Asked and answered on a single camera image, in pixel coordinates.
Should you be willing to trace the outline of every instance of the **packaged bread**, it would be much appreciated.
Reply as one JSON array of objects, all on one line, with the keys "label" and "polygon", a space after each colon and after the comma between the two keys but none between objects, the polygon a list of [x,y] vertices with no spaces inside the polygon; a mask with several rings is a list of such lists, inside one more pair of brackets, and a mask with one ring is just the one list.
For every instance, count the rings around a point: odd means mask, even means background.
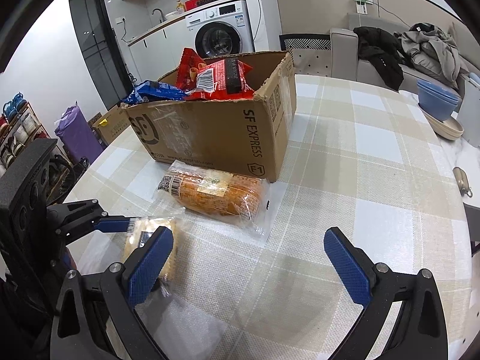
[{"label": "packaged bread", "polygon": [[240,227],[258,224],[268,204],[266,180],[181,161],[171,165],[158,190],[168,192],[186,208]]},{"label": "packaged bread", "polygon": [[122,262],[124,263],[136,248],[142,248],[160,226],[169,228],[173,235],[172,251],[158,275],[158,283],[162,294],[169,296],[171,295],[171,287],[175,277],[175,262],[178,249],[178,230],[175,218],[132,218],[126,232]]}]

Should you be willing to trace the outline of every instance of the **gray clothing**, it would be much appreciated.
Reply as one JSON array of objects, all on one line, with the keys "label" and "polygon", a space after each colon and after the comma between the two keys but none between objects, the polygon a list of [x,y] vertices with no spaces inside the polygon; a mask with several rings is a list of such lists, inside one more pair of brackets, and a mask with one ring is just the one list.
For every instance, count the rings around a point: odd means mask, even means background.
[{"label": "gray clothing", "polygon": [[458,74],[468,73],[455,40],[438,27],[430,32],[404,32],[402,48],[418,71],[454,89],[458,90]]}]

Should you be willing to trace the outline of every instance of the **yellow label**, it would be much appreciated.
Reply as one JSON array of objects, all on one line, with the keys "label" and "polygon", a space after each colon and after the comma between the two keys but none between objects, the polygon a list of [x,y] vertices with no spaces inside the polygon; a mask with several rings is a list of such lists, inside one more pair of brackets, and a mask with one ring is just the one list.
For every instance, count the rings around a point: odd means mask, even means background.
[{"label": "yellow label", "polygon": [[218,170],[207,169],[197,192],[208,193],[209,195],[223,197],[233,174]]}]

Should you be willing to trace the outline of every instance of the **door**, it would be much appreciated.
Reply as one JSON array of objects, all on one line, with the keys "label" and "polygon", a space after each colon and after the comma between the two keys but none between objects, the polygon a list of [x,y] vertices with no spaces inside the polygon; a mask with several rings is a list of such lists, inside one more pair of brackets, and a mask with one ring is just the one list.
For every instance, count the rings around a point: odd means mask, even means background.
[{"label": "door", "polygon": [[130,50],[142,81],[156,81],[177,66],[163,30],[133,44]]},{"label": "door", "polygon": [[164,31],[176,67],[180,64],[184,48],[195,49],[195,32],[188,30],[185,19],[170,24]]},{"label": "door", "polygon": [[242,41],[231,25],[213,22],[200,28],[195,38],[195,48],[202,58],[223,57],[239,54]]},{"label": "door", "polygon": [[107,110],[133,90],[104,0],[69,0],[78,44]]}]

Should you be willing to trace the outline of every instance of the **blue bowl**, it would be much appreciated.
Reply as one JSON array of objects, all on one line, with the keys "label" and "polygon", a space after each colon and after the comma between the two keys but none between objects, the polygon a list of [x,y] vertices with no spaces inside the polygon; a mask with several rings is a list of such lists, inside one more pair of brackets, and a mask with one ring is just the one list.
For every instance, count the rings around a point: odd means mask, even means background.
[{"label": "blue bowl", "polygon": [[447,120],[457,107],[457,104],[443,100],[438,94],[433,95],[431,91],[422,86],[418,86],[418,105],[427,114],[441,122]]},{"label": "blue bowl", "polygon": [[431,94],[432,96],[435,96],[435,97],[438,97],[439,99],[442,99],[443,101],[446,101],[450,104],[455,104],[457,105],[458,104],[458,99],[455,99],[455,100],[452,100],[450,97],[446,97],[446,96],[443,96],[441,95],[440,93],[437,93],[435,91],[432,91],[431,89],[428,89],[428,88],[423,88],[421,86],[418,86],[418,90],[422,88],[425,92]]},{"label": "blue bowl", "polygon": [[460,99],[460,97],[450,91],[447,91],[443,89],[442,87],[439,87],[438,85],[432,84],[431,82],[424,81],[423,79],[420,79],[417,81],[417,86],[418,87],[423,87],[429,91],[432,91],[434,93],[438,93],[442,98],[445,100],[453,100],[455,103],[457,103]]}]

